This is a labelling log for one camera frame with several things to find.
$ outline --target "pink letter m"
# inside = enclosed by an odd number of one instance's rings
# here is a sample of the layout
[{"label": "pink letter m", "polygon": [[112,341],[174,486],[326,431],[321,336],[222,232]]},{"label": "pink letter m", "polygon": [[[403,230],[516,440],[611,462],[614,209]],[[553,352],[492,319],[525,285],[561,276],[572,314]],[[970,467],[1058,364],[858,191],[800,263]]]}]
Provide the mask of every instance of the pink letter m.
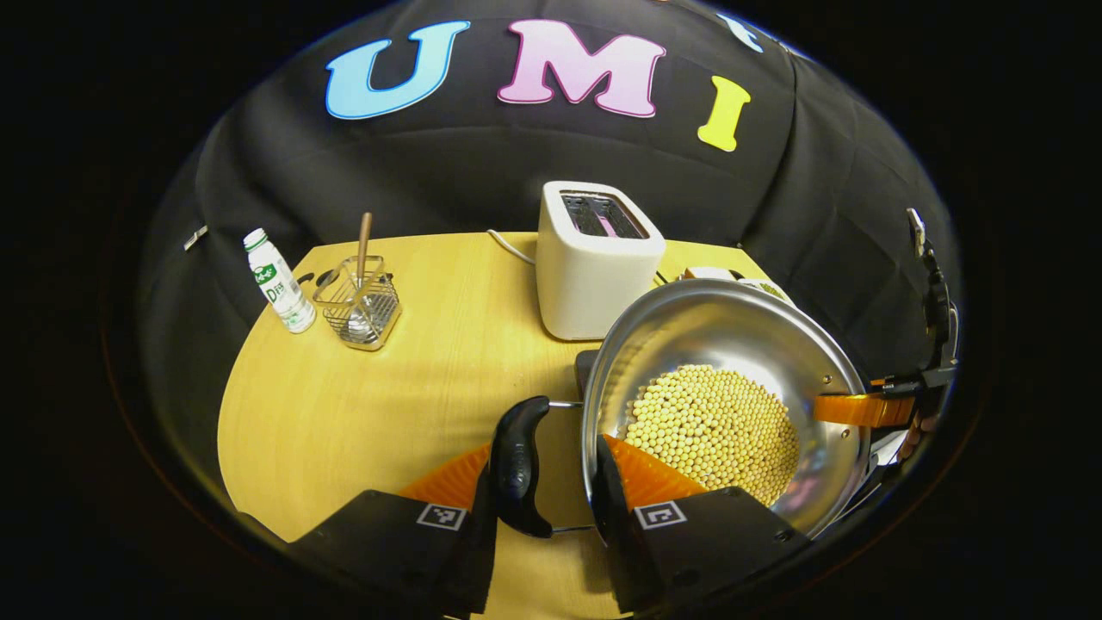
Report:
[{"label": "pink letter m", "polygon": [[521,20],[509,24],[520,35],[512,84],[497,91],[508,104],[543,104],[554,91],[543,83],[547,68],[554,72],[563,94],[572,104],[584,99],[608,75],[608,87],[594,98],[608,111],[640,118],[655,116],[650,81],[666,48],[657,43],[622,34],[595,54],[569,25],[551,20]]}]

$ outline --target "pan handle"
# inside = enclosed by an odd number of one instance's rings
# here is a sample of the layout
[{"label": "pan handle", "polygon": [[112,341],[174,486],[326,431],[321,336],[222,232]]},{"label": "pan handle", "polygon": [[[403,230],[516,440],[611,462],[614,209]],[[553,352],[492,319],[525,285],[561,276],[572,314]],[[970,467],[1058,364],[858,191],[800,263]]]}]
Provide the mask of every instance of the pan handle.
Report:
[{"label": "pan handle", "polygon": [[489,453],[490,497],[497,516],[517,532],[551,537],[551,524],[536,510],[540,459],[536,425],[551,409],[547,396],[521,401],[501,416]]}]

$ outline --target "utensil holder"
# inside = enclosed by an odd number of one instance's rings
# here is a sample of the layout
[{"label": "utensil holder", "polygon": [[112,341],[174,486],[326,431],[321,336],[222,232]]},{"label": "utensil holder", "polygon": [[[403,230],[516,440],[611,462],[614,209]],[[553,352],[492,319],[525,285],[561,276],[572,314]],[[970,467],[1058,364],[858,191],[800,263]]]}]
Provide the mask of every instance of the utensil holder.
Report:
[{"label": "utensil holder", "polygon": [[326,281],[318,282],[314,302],[341,342],[353,349],[378,351],[402,313],[398,291],[381,255],[364,260],[364,278],[356,278],[357,257],[341,261]]}]

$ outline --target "yellow tabletop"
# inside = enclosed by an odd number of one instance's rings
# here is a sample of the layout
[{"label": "yellow tabletop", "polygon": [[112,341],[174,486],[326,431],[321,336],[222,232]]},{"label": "yellow tabletop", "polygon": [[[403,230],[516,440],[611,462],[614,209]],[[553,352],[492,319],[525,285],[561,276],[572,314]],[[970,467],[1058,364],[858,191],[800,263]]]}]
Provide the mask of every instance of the yellow tabletop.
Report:
[{"label": "yellow tabletop", "polygon": [[[534,232],[503,236],[536,255]],[[315,247],[294,274],[321,274],[355,253],[355,241]],[[369,253],[386,260],[403,306],[381,350],[345,347],[321,313],[292,335],[266,308],[223,396],[218,459],[230,499],[288,542],[364,490],[397,492],[489,442],[520,401],[577,401],[574,358],[601,346],[550,336],[534,267],[486,232],[372,239]],[[766,278],[741,249],[667,241],[663,276],[696,265]],[[593,522],[580,433],[577,410],[552,410],[537,427],[536,505],[557,527]],[[540,540],[499,523],[485,617],[622,616],[604,554],[593,530]]]}]

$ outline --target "white toaster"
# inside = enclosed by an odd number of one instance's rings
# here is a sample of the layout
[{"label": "white toaster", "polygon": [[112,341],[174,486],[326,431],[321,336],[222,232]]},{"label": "white toaster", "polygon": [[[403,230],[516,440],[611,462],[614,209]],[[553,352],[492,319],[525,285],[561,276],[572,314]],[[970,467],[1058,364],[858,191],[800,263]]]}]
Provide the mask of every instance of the white toaster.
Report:
[{"label": "white toaster", "polygon": [[650,290],[666,239],[623,192],[608,185],[543,185],[536,290],[543,326],[562,340],[599,340]]}]

